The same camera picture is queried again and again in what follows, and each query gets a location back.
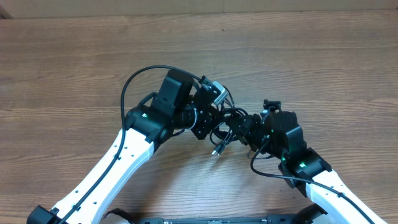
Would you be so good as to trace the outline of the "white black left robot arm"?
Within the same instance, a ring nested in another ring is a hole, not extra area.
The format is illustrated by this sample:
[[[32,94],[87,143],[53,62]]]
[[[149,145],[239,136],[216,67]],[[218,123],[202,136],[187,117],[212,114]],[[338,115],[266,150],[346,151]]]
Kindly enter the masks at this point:
[[[217,106],[226,88],[180,68],[168,70],[161,88],[125,111],[113,145],[90,173],[50,210],[37,206],[28,223],[99,223],[105,211],[138,168],[161,144],[186,129],[205,139],[220,116]]]

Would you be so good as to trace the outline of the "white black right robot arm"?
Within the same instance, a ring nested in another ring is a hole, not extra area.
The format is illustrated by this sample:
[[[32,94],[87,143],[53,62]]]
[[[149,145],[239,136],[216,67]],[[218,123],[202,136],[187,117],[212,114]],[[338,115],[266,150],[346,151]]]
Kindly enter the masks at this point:
[[[263,114],[230,116],[226,125],[256,154],[280,160],[279,175],[289,187],[312,201],[293,223],[383,223],[343,183],[329,163],[307,146],[294,112],[264,110]]]

